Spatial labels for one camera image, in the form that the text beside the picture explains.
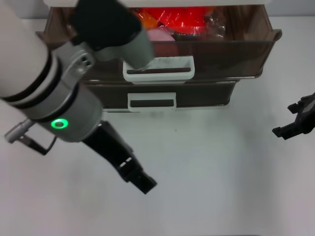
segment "white tabletop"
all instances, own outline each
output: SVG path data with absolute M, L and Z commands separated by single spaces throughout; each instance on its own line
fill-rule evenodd
M 315 132 L 284 141 L 271 131 L 315 91 L 315 17 L 271 22 L 283 37 L 229 107 L 105 115 L 158 182 L 147 196 L 83 144 L 57 141 L 42 157 L 1 137 L 0 235 L 315 235 Z M 0 103 L 1 134 L 21 120 Z

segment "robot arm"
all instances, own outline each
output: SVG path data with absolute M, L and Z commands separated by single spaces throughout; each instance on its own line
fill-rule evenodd
M 38 123 L 66 142 L 85 143 L 146 194 L 156 182 L 113 127 L 101 120 L 98 98 L 79 83 L 95 58 L 123 58 L 135 69 L 145 67 L 154 58 L 146 32 L 116 0 L 80 0 L 71 22 L 78 36 L 50 52 L 0 6 L 0 98 L 28 118 L 5 137 L 46 154 L 25 134 Z

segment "cable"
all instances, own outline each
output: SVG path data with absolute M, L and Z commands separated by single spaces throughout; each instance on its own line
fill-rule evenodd
M 55 142 L 57 140 L 57 137 L 55 136 L 49 147 L 46 149 L 46 154 L 49 153 L 49 151 L 53 148 Z

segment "red plastic bag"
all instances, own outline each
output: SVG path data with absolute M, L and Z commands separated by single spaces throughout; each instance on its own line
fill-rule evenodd
M 206 32 L 205 15 L 214 7 L 158 7 L 144 8 L 151 16 L 173 31 L 196 35 Z

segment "drawer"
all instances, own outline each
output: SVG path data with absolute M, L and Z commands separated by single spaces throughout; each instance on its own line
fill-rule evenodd
M 137 112 L 224 106 L 229 103 L 236 82 L 87 86 L 102 101 L 105 109 Z
M 72 8 L 51 8 L 46 30 L 39 34 L 51 48 L 75 35 L 67 23 L 71 11 Z M 223 40 L 183 38 L 153 42 L 156 57 L 193 57 L 194 76 L 190 81 L 194 83 L 259 77 L 275 42 L 282 35 L 281 30 L 272 29 L 263 5 L 225 6 L 223 13 L 226 18 Z M 84 80 L 98 84 L 130 84 L 123 76 L 123 63 L 117 59 L 97 62 Z

